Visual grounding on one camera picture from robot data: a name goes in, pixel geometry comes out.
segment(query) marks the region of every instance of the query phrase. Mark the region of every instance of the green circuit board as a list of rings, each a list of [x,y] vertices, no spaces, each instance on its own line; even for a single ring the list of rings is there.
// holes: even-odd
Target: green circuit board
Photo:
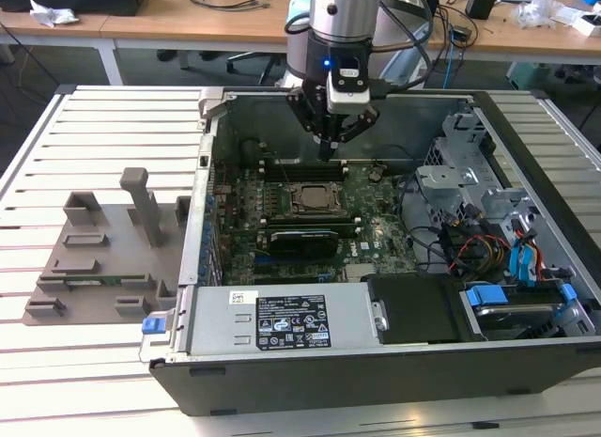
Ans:
[[[346,178],[334,182],[269,182],[256,170],[218,170],[215,191],[220,204],[223,284],[351,282],[362,273],[416,271],[417,260],[393,212],[398,189],[390,177],[370,181],[372,168],[370,163],[349,164]],[[306,201],[295,202],[303,187],[318,192],[309,197],[313,202],[308,206]],[[340,238],[335,256],[328,259],[272,262],[261,220],[289,218],[303,206],[305,212],[314,212],[312,203],[326,206],[328,216],[347,220],[360,216],[357,237]]]

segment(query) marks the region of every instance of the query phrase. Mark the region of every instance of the white paper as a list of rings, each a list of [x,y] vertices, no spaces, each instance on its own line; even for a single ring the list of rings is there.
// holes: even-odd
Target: white paper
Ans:
[[[255,304],[256,298],[259,297],[259,292],[256,289],[247,289],[244,291],[230,291],[230,304]]]
[[[582,11],[576,8],[562,7],[553,16],[551,16],[551,19],[559,23],[571,25],[576,21],[576,19],[578,19],[584,14],[586,14],[586,11]]]
[[[72,9],[46,8],[34,2],[34,0],[29,1],[31,2],[31,10],[29,11],[29,14],[43,25],[54,27],[55,25],[62,23],[73,23],[79,21],[79,19],[75,17],[75,13]]]

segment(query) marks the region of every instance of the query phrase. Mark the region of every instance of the blue latch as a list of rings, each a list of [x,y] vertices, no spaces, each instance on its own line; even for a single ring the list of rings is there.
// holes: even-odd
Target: blue latch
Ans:
[[[511,256],[509,257],[509,273],[512,276],[517,275],[517,269],[519,268],[519,239],[516,238],[514,246],[511,248]]]
[[[562,295],[565,298],[565,301],[567,303],[569,303],[573,299],[577,298],[576,292],[574,291],[574,288],[570,284],[562,285]]]
[[[534,257],[534,251],[529,246],[524,246],[524,255],[522,256],[522,264],[519,266],[517,278],[522,282],[526,282],[528,287],[534,287],[534,281],[530,279],[530,262]]]
[[[507,296],[501,285],[476,285],[467,291],[472,307],[477,305],[507,304]]]
[[[144,334],[145,336],[164,334],[166,322],[166,318],[144,318],[144,320],[142,321],[142,334]]]

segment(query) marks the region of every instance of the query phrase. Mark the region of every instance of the floor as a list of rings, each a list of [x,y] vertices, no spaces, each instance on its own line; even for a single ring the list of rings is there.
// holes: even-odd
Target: floor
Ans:
[[[36,47],[33,55],[62,84],[108,84],[98,53],[92,49]],[[177,59],[160,62],[154,51],[149,50],[122,50],[120,57],[129,85],[153,86],[253,86],[267,63],[267,58],[245,60],[237,64],[238,73],[228,74],[225,71],[226,55],[203,61],[198,54],[190,53],[188,70],[181,70]],[[467,61],[450,87],[511,89],[505,79],[508,67],[508,63]],[[284,66],[274,67],[268,84],[272,85],[284,70]],[[442,87],[443,81],[444,73],[434,72],[426,86]],[[0,173],[4,172],[38,120],[44,108],[43,101],[49,100],[54,90],[53,81],[23,50],[16,50],[11,66],[0,66]],[[552,76],[544,90],[577,126],[599,95],[592,81],[584,85],[566,85]],[[591,116],[583,133],[596,147],[601,145],[601,109]]]

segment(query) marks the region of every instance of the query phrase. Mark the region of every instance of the barcode sticker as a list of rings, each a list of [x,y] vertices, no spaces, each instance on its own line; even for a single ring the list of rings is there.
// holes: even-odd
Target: barcode sticker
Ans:
[[[259,292],[256,289],[248,291],[230,291],[229,292],[229,303],[230,304],[254,304]]]

